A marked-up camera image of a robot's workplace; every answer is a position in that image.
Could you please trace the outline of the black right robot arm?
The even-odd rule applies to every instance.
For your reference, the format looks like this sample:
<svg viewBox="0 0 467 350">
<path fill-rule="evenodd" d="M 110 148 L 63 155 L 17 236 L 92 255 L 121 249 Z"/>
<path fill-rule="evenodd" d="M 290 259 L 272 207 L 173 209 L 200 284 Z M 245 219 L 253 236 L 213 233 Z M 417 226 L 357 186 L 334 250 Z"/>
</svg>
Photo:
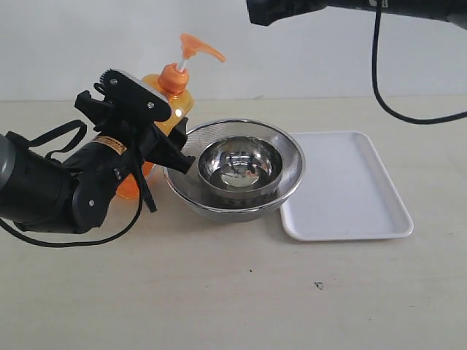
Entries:
<svg viewBox="0 0 467 350">
<path fill-rule="evenodd" d="M 462 29 L 466 28 L 465 1 L 264 0 L 247 1 L 246 5 L 250 22 L 259 26 L 270 26 L 278 20 L 317 12 L 327 7 L 335 7 L 367 12 L 375 12 L 380 9 L 385 14 L 436 20 L 451 23 Z"/>
</svg>

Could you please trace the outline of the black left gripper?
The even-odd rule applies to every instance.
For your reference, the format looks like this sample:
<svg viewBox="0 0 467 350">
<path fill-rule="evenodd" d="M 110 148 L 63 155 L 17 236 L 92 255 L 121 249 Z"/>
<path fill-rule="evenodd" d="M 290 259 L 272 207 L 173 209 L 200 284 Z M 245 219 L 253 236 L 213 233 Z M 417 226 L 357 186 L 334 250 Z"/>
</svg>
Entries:
<svg viewBox="0 0 467 350">
<path fill-rule="evenodd" d="M 89 90 L 79 93 L 74 108 L 93 124 L 96 137 L 74 154 L 76 173 L 128 175 L 147 161 L 186 174 L 196 160 L 184 155 L 188 118 L 165 135 L 156 125 L 171 116 L 165 96 L 121 69 L 108 69 Z"/>
</svg>

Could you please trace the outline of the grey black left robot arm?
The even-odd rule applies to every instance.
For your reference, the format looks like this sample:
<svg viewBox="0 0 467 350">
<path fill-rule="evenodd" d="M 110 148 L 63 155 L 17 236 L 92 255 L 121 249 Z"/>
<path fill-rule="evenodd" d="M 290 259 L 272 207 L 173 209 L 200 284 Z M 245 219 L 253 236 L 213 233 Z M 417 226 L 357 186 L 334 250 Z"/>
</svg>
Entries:
<svg viewBox="0 0 467 350">
<path fill-rule="evenodd" d="M 77 94 L 72 120 L 35 139 L 1 136 L 1 219 L 23 232 L 82 234 L 101 226 L 118 187 L 133 177 L 139 199 L 157 206 L 143 173 L 153 163 L 186 173 L 193 157 L 182 148 L 187 118 L 169 131 L 168 99 L 119 69 L 106 70 Z"/>
</svg>

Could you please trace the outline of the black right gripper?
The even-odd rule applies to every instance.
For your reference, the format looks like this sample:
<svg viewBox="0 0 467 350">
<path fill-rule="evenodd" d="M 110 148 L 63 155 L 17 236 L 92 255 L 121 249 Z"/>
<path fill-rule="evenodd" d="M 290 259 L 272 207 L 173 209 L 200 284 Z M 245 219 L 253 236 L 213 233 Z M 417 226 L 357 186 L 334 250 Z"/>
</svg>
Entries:
<svg viewBox="0 0 467 350">
<path fill-rule="evenodd" d="M 270 26 L 272 23 L 320 11 L 326 8 L 327 1 L 313 0 L 246 0 L 250 22 L 259 26 Z"/>
</svg>

